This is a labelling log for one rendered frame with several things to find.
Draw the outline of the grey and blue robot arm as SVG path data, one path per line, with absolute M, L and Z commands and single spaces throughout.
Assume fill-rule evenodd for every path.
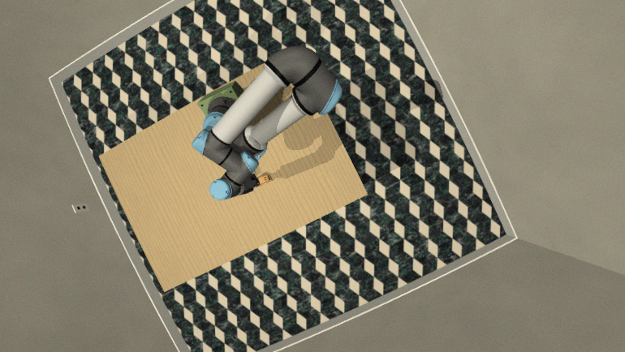
M 290 84 L 295 86 L 292 95 L 258 124 L 247 127 L 278 91 Z M 342 93 L 337 79 L 313 50 L 291 46 L 271 55 L 264 70 L 236 101 L 229 97 L 212 100 L 203 130 L 192 142 L 196 151 L 226 170 L 211 183 L 211 196 L 216 200 L 237 196 L 269 141 L 305 115 L 328 114 Z

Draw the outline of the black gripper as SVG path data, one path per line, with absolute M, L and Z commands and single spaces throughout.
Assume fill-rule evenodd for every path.
M 258 186 L 260 186 L 260 185 L 258 184 L 256 175 L 255 174 L 251 174 L 249 176 L 249 178 L 245 181 L 244 185 L 241 186 L 241 190 L 240 190 L 240 193 L 238 195 L 241 195 L 242 193 L 243 194 L 244 193 L 247 194 L 247 193 L 253 191 L 253 188 L 258 187 Z

